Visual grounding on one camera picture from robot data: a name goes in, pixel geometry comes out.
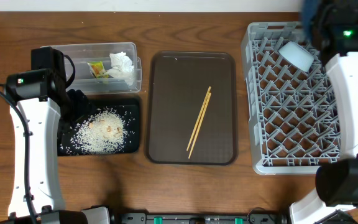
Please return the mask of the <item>white napkin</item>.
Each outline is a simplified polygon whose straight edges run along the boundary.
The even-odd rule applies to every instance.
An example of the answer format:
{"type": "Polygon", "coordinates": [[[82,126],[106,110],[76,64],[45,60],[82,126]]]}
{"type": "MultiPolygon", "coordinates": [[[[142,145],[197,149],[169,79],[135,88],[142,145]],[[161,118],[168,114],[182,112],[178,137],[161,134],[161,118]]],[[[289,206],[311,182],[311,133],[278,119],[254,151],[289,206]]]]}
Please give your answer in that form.
{"type": "Polygon", "coordinates": [[[107,74],[112,78],[123,79],[128,86],[134,84],[134,64],[125,52],[109,54],[111,68],[107,74]]]}

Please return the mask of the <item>yellow orange snack wrapper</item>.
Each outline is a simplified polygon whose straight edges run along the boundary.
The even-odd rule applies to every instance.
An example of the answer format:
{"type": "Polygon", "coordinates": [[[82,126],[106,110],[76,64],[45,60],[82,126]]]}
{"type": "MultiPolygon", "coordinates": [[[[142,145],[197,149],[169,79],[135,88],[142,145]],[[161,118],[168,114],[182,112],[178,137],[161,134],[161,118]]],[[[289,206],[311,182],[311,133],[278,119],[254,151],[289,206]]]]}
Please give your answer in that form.
{"type": "Polygon", "coordinates": [[[102,62],[88,62],[88,66],[95,78],[109,78],[102,62]]]}

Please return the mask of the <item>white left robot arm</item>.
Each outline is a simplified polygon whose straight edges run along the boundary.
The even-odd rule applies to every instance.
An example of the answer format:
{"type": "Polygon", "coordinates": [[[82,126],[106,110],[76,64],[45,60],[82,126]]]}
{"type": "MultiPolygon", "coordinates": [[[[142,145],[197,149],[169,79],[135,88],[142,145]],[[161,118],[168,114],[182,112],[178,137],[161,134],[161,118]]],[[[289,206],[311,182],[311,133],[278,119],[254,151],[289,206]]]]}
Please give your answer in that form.
{"type": "Polygon", "coordinates": [[[15,137],[10,221],[31,223],[43,213],[65,209],[58,177],[58,125],[72,115],[66,93],[71,83],[65,71],[52,68],[7,77],[2,96],[10,106],[15,137]]]}

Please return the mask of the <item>dark blue plate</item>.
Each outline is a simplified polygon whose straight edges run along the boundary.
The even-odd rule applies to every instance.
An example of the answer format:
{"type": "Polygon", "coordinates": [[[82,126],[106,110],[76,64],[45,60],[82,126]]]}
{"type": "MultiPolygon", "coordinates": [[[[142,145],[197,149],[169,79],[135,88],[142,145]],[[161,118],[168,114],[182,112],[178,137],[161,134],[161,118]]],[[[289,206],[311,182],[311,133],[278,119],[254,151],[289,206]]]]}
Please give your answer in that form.
{"type": "Polygon", "coordinates": [[[312,21],[319,8],[320,2],[320,0],[303,0],[301,7],[301,22],[303,24],[304,32],[308,38],[312,36],[312,21]]]}

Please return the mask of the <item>wooden chopstick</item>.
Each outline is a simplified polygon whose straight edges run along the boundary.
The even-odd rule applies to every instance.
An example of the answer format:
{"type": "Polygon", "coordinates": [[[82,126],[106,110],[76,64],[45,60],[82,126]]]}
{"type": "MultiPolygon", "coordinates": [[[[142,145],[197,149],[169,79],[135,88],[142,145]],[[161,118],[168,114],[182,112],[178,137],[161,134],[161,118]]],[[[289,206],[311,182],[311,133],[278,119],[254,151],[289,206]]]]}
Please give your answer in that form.
{"type": "Polygon", "coordinates": [[[196,144],[196,141],[197,141],[197,138],[198,138],[200,129],[201,129],[201,125],[202,125],[202,122],[203,122],[203,120],[204,120],[204,116],[205,116],[206,110],[207,110],[208,105],[209,105],[209,101],[210,101],[211,95],[212,95],[211,92],[209,92],[209,93],[206,95],[206,99],[205,99],[205,101],[204,101],[204,103],[203,103],[203,106],[202,106],[202,108],[201,108],[200,115],[198,116],[198,119],[197,119],[197,122],[196,122],[196,125],[195,125],[195,129],[194,129],[193,134],[192,134],[192,136],[191,136],[190,143],[188,144],[188,149],[187,149],[187,151],[189,151],[188,159],[190,159],[191,156],[192,156],[193,149],[194,149],[194,146],[195,146],[195,144],[196,144]]]}
{"type": "Polygon", "coordinates": [[[189,140],[187,148],[186,148],[186,150],[189,151],[188,158],[190,158],[191,155],[192,155],[193,148],[194,148],[195,142],[196,142],[196,140],[198,138],[198,133],[199,133],[199,131],[201,129],[201,125],[202,125],[202,122],[203,122],[203,118],[204,118],[206,109],[207,109],[208,104],[209,104],[210,97],[211,97],[211,86],[209,86],[208,89],[207,89],[205,98],[203,100],[203,104],[201,106],[200,112],[199,112],[198,117],[196,119],[196,123],[194,125],[193,130],[192,130],[192,134],[190,136],[190,140],[189,140]]]}

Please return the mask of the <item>light blue bowl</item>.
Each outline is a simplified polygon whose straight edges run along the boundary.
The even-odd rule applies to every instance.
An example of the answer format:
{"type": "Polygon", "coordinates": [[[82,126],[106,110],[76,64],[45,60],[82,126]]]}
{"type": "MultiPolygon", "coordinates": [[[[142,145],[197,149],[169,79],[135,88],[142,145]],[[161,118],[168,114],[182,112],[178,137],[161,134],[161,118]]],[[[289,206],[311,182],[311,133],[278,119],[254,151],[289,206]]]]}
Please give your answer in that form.
{"type": "Polygon", "coordinates": [[[279,54],[296,68],[303,72],[308,72],[314,58],[302,46],[295,42],[288,42],[278,50],[279,54]]]}

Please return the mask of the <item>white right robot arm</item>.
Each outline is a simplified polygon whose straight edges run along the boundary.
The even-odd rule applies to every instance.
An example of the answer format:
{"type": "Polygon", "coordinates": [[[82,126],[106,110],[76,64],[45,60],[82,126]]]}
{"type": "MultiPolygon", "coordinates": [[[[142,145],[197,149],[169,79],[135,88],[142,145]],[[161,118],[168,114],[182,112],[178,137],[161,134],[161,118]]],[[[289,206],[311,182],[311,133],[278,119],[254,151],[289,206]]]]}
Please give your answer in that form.
{"type": "Polygon", "coordinates": [[[290,223],[352,223],[358,208],[358,0],[305,1],[304,32],[320,53],[336,99],[340,158],[319,167],[314,189],[291,204],[290,223]]]}

